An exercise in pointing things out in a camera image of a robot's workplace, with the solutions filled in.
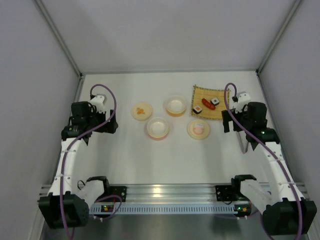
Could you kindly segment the metal tongs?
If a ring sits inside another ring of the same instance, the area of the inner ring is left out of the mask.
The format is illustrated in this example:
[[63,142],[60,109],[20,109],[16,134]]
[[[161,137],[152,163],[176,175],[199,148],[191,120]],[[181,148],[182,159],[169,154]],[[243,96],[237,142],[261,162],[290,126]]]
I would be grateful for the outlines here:
[[238,140],[241,152],[243,154],[246,154],[249,149],[249,142],[247,140],[243,140],[240,132],[236,132],[236,136],[237,136],[237,140]]

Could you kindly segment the sushi roll dark centre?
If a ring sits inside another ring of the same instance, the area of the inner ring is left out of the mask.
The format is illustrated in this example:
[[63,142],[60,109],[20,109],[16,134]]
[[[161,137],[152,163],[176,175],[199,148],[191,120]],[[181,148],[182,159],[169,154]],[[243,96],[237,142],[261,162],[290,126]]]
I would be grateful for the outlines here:
[[214,106],[217,106],[220,104],[220,99],[218,97],[214,97],[210,100],[211,104],[213,104]]

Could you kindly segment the red toy sausage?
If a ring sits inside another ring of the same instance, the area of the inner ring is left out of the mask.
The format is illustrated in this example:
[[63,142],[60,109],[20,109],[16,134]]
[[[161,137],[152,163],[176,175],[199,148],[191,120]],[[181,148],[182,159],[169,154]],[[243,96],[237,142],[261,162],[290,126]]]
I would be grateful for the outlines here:
[[209,102],[208,100],[206,100],[205,98],[203,98],[201,101],[202,101],[202,104],[204,106],[206,106],[208,109],[213,110],[213,111],[216,109],[216,106],[214,104],[212,104],[211,102]]

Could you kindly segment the lid with orange knob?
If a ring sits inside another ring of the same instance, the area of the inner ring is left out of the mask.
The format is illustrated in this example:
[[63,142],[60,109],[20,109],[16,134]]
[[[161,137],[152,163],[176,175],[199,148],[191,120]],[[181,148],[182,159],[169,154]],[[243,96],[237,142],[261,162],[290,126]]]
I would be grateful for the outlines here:
[[153,113],[152,106],[147,102],[138,102],[136,103],[132,110],[131,115],[137,121],[146,121],[148,120]]

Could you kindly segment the sushi roll orange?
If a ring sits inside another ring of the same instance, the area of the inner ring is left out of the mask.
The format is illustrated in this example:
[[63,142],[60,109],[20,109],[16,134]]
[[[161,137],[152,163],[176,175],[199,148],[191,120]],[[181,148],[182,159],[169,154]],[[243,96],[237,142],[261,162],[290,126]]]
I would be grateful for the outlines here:
[[200,106],[196,105],[196,106],[193,107],[192,111],[193,111],[196,115],[199,115],[199,114],[203,111],[203,109],[202,109]]

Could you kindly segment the orange bowl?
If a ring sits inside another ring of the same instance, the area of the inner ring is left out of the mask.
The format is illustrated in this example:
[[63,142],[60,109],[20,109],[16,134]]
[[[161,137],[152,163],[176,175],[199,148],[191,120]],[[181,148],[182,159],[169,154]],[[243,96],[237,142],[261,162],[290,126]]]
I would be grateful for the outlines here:
[[180,117],[186,111],[187,102],[181,95],[172,95],[165,100],[164,106],[170,116]]

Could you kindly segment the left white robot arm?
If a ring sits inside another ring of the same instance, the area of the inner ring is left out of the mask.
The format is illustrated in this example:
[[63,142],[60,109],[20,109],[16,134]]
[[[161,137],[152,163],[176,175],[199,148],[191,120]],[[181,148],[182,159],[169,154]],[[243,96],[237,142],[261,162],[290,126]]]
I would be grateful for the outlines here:
[[79,101],[71,104],[71,117],[61,132],[61,154],[53,183],[38,207],[51,229],[87,225],[94,202],[111,193],[106,176],[89,176],[91,163],[85,150],[93,132],[114,134],[118,128],[116,112],[109,118],[102,102]]

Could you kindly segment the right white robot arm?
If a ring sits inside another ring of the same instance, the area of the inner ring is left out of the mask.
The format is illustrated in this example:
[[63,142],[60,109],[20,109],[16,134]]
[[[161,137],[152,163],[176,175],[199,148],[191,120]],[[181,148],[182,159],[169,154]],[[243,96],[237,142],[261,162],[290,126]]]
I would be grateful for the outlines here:
[[306,234],[316,216],[314,201],[307,200],[294,182],[282,155],[279,137],[267,126],[267,107],[262,102],[249,102],[241,110],[226,109],[222,113],[224,132],[245,132],[255,157],[260,161],[269,183],[263,190],[253,175],[236,175],[232,179],[236,192],[247,198],[261,214],[262,226],[269,236]]

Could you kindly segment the lid with pink knob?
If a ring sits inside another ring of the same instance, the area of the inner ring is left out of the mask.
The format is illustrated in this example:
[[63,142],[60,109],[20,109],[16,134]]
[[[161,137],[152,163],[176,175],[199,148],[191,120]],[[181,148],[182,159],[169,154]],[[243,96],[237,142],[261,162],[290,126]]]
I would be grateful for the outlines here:
[[206,121],[195,119],[188,124],[187,132],[195,140],[204,140],[209,136],[211,129]]

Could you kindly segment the bamboo sushi mat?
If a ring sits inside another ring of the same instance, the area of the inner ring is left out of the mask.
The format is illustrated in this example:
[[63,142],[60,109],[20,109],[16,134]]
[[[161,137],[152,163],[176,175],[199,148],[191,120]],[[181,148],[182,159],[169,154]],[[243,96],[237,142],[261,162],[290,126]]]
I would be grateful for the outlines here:
[[[212,98],[218,97],[220,100],[219,105],[215,106],[215,110],[211,110],[203,105],[202,99],[205,98],[211,102]],[[200,119],[204,120],[222,120],[222,111],[226,110],[226,105],[224,102],[225,92],[223,89],[210,89],[204,88],[197,85],[193,86],[192,98],[191,98],[191,111],[190,114]],[[195,114],[193,112],[193,107],[200,106],[202,112],[200,114]]]

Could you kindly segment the pink bowl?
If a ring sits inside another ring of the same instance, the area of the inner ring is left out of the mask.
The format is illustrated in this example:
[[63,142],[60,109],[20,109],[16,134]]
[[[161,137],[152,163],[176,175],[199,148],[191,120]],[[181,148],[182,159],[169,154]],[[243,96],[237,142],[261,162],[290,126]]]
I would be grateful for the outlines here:
[[162,117],[154,117],[149,120],[146,126],[147,134],[153,140],[163,140],[167,137],[170,130],[169,123]]

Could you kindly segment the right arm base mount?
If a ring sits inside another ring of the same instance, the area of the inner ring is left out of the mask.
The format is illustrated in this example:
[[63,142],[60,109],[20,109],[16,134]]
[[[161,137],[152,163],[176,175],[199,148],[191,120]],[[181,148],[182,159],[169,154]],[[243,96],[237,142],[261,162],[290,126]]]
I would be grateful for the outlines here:
[[249,199],[241,193],[241,182],[245,180],[257,180],[251,174],[236,175],[231,178],[231,183],[226,185],[216,185],[216,200],[230,205],[235,201],[248,201]]

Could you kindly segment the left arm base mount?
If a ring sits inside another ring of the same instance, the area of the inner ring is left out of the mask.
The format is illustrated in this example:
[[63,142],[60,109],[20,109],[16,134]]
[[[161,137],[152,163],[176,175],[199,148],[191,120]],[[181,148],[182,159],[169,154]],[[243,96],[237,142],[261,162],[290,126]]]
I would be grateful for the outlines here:
[[96,198],[95,202],[126,202],[127,187],[124,185],[110,185],[106,176],[93,176],[86,180],[85,187],[89,187],[89,193]]

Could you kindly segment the left aluminium frame post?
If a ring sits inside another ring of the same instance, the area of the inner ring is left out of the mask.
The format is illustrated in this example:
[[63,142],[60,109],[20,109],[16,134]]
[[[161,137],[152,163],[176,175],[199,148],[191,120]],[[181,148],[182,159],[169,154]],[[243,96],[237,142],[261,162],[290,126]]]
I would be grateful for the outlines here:
[[78,76],[78,78],[82,77],[82,72],[80,71],[75,59],[73,58],[66,42],[63,39],[63,36],[61,35],[58,27],[56,26],[53,18],[51,17],[49,11],[47,10],[45,4],[42,0],[33,0],[32,1],[35,5],[35,7],[38,9],[40,15],[46,22],[49,30],[53,34],[54,38],[56,39],[60,49],[62,50],[63,54],[65,55],[66,59],[68,60],[69,64],[71,65],[72,69],[74,70],[75,74]]

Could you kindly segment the aluminium frame post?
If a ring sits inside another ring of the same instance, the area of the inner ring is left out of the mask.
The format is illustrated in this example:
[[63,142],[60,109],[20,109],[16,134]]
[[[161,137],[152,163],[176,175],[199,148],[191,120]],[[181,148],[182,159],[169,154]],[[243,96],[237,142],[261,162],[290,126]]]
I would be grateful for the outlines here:
[[51,17],[49,11],[47,10],[45,4],[42,0],[33,0],[32,1],[35,5],[35,7],[38,9],[40,15],[46,22],[49,30],[53,34],[54,38],[56,39],[60,49],[62,50],[63,54],[65,55],[66,59],[68,60],[69,64],[71,65],[72,69],[74,70],[75,74],[78,76],[78,78],[82,77],[82,72],[80,71],[75,59],[73,58],[66,42],[63,39],[63,36],[61,35],[58,27],[56,26],[53,18]]
[[258,68],[255,70],[256,75],[259,76],[263,69],[265,68],[268,60],[272,56],[273,52],[275,51],[277,45],[280,43],[281,39],[283,38],[287,28],[291,24],[293,18],[297,14],[300,6],[302,5],[303,0],[294,0],[289,8],[289,11],[285,14],[283,21],[281,22],[274,38],[272,39],[269,47],[267,48],[265,54],[263,55],[262,60],[260,61]]

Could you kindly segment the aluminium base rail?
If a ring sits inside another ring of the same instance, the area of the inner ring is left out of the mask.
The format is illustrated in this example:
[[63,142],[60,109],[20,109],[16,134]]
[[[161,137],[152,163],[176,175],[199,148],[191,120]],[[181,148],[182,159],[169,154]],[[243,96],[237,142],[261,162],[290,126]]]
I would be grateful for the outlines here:
[[[217,184],[128,184],[126,204],[207,204],[222,203],[216,198]],[[246,200],[233,203],[246,203]]]

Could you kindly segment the right aluminium frame post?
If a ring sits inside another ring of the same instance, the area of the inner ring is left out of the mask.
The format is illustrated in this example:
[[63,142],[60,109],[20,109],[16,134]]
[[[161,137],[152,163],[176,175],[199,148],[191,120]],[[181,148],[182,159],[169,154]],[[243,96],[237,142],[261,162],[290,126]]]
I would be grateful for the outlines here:
[[272,39],[269,47],[267,48],[265,54],[263,55],[262,60],[260,61],[258,68],[255,70],[256,75],[259,76],[263,69],[265,68],[268,60],[272,56],[273,52],[275,51],[277,45],[280,43],[281,39],[283,38],[287,28],[291,24],[293,18],[297,14],[300,6],[302,5],[303,0],[294,0],[289,8],[289,11],[285,14],[283,21],[281,22],[274,38]]

